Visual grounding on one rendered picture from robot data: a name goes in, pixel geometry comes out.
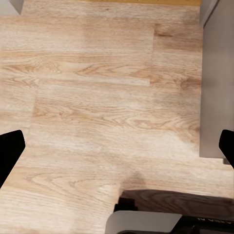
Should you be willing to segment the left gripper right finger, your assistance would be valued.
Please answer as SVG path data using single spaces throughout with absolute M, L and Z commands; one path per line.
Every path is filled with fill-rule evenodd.
M 234 168 L 234 131 L 225 129 L 222 131 L 219 148 Z

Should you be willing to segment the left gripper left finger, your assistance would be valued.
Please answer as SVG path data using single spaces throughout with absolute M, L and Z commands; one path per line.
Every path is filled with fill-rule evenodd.
M 0 188 L 25 149 L 21 130 L 0 135 Z

